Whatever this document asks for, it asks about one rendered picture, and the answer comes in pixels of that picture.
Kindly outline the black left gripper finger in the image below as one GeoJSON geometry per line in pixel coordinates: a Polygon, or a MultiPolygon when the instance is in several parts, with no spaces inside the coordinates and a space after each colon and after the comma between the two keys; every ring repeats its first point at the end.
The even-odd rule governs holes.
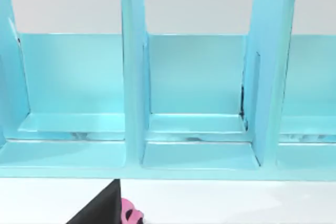
{"type": "Polygon", "coordinates": [[[121,183],[114,179],[66,224],[121,224],[121,183]]]}

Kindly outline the pink and black object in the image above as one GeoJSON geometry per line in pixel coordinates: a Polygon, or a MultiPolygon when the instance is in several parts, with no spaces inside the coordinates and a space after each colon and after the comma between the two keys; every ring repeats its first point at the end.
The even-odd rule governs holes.
{"type": "Polygon", "coordinates": [[[144,224],[144,214],[134,204],[121,198],[121,224],[144,224]]]}

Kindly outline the light blue rack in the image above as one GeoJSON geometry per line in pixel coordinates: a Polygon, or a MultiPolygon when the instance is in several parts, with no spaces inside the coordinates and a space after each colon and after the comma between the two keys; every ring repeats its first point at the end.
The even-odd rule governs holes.
{"type": "Polygon", "coordinates": [[[20,33],[0,0],[0,178],[336,182],[336,35],[294,35],[295,0],[247,34],[20,33]]]}

